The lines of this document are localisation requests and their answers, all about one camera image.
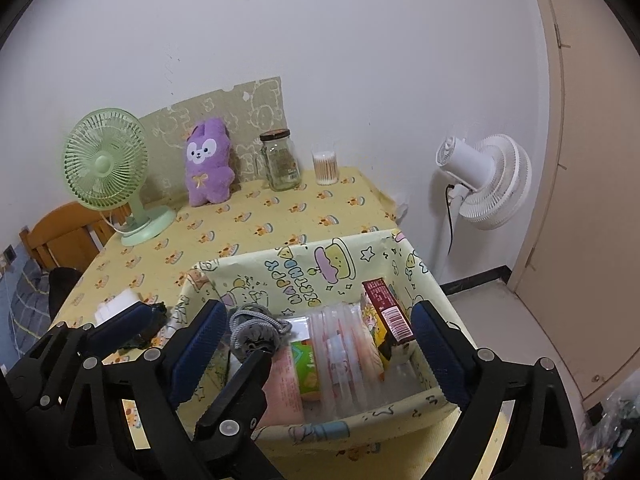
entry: fan base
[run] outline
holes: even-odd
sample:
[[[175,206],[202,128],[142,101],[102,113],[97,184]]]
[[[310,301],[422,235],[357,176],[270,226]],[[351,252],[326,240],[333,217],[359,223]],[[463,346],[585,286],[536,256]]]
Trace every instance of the fan base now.
[[[122,235],[124,246],[131,247],[151,240],[167,229],[175,220],[175,211],[165,205],[149,209],[146,213],[149,215],[149,223],[139,231]]]

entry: floor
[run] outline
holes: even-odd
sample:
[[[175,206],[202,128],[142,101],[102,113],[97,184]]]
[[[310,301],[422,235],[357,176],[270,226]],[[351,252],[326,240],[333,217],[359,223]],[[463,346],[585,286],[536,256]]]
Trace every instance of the floor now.
[[[584,412],[578,387],[551,341],[520,299],[497,280],[453,294],[449,301],[479,348],[490,348],[504,361],[533,364],[541,357],[549,357],[556,363],[579,432]],[[512,409],[513,401],[502,406],[507,417],[511,416]]]

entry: table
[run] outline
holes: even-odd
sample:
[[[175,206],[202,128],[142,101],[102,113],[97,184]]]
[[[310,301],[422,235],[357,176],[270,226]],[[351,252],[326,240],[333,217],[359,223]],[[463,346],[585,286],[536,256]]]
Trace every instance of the table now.
[[[53,323],[64,320],[78,327],[95,322],[98,304],[126,287],[137,292],[142,301],[164,301],[170,308],[177,303],[191,266],[201,260],[396,227],[392,201],[355,168],[341,168],[340,180],[333,186],[318,186],[313,172],[306,171],[302,184],[293,190],[273,192],[260,180],[243,183],[222,204],[193,208],[183,198],[170,205],[177,209],[176,221],[153,240],[132,248],[123,247],[118,235],[108,241]],[[140,353],[114,354],[105,362],[134,359]],[[124,401],[124,405],[136,446],[148,446],[135,404]],[[346,478],[349,471],[355,474],[351,463],[362,455],[361,464],[369,463],[372,471],[382,472],[381,462],[385,462],[389,467],[384,469],[389,471],[386,476],[396,478],[398,472],[405,472],[403,478],[420,478],[456,418],[454,413],[426,430],[367,449],[348,450],[345,456],[322,452],[315,458],[278,459],[276,464],[287,478],[314,478],[319,471],[340,472],[337,477]],[[501,418],[485,456],[491,465],[485,466],[482,474],[479,468],[477,478],[488,477],[505,430]]]

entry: plush rabbit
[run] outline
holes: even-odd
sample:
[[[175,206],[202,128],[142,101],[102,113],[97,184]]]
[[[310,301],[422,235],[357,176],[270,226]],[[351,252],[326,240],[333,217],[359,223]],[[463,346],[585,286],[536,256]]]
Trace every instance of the plush rabbit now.
[[[229,186],[236,177],[229,167],[230,149],[222,119],[207,119],[194,128],[185,152],[190,205],[218,204],[229,199]]]

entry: black cable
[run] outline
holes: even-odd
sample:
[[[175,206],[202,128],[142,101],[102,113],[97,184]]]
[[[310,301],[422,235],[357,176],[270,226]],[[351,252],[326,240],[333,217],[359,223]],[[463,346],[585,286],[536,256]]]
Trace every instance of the black cable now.
[[[447,216],[449,217],[449,233],[451,234],[451,240],[449,241],[449,251],[447,254],[451,252],[451,246],[453,245],[453,224],[451,223],[451,204],[449,203],[449,189],[453,189],[456,186],[453,184],[447,184],[447,189],[444,190],[444,200],[447,203]]]

